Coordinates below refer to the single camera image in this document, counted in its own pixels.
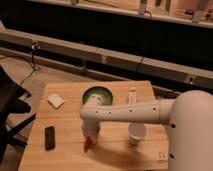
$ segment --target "paper cup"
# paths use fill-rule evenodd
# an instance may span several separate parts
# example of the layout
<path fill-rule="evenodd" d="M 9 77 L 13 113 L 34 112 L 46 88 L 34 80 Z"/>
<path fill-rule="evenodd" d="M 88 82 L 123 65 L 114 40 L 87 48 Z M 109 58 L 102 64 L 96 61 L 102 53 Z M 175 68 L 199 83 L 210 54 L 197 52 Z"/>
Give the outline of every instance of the paper cup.
<path fill-rule="evenodd" d="M 142 123 L 129 124 L 129 141 L 132 145 L 137 145 L 146 136 L 146 127 Z"/>

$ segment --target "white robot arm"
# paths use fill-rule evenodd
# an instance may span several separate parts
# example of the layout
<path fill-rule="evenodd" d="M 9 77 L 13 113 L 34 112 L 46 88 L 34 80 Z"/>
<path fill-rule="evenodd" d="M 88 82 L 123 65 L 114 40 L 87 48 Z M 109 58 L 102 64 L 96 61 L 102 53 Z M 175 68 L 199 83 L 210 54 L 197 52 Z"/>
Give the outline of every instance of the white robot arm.
<path fill-rule="evenodd" d="M 86 136 L 97 135 L 102 121 L 168 124 L 169 171 L 213 170 L 213 96 L 208 93 L 189 91 L 176 100 L 122 106 L 101 106 L 94 94 L 80 115 Z"/>

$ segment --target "black chair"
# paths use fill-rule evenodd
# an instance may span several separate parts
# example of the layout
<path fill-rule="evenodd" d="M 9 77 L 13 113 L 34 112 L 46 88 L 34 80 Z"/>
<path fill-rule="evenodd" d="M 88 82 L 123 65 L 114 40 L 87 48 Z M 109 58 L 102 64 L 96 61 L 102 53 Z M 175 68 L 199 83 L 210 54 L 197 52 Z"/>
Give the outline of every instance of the black chair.
<path fill-rule="evenodd" d="M 6 126 L 7 117 L 10 113 L 30 112 L 31 107 L 19 99 L 26 91 L 13 82 L 0 66 L 0 164 L 8 144 L 22 147 L 27 145 L 26 142 L 14 136 L 35 119 L 35 114 L 10 130 Z"/>

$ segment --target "wooden tabletop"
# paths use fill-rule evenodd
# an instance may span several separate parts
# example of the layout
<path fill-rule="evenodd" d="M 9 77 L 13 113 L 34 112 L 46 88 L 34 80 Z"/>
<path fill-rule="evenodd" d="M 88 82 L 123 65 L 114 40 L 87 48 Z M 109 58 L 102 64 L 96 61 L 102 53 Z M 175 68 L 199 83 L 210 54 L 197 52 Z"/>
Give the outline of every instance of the wooden tabletop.
<path fill-rule="evenodd" d="M 128 123 L 101 123 L 98 144 L 84 153 L 79 111 L 82 95 L 90 87 L 111 90 L 113 105 L 127 103 L 128 92 L 135 87 L 138 101 L 153 100 L 148 81 L 51 83 L 44 90 L 19 171 L 108 171 L 167 169 L 168 140 L 165 128 L 146 125 L 147 135 L 138 146 L 129 144 Z M 57 93 L 65 104 L 55 110 L 47 97 Z M 56 148 L 45 151 L 44 129 L 55 126 Z"/>

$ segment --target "green bowl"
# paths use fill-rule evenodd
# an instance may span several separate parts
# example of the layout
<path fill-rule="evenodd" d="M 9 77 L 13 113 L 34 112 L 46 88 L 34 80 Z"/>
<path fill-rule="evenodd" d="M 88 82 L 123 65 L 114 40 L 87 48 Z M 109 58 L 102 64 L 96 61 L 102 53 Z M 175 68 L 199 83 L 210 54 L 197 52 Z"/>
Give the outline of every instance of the green bowl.
<path fill-rule="evenodd" d="M 112 101 L 113 101 L 113 95 L 111 93 L 111 91 L 105 87 L 101 87 L 101 86 L 95 86 L 95 87 L 91 87 L 89 88 L 83 95 L 83 104 L 85 104 L 87 102 L 87 100 L 89 99 L 89 97 L 93 94 L 98 94 L 100 96 L 102 96 L 104 103 L 103 105 L 111 105 Z"/>

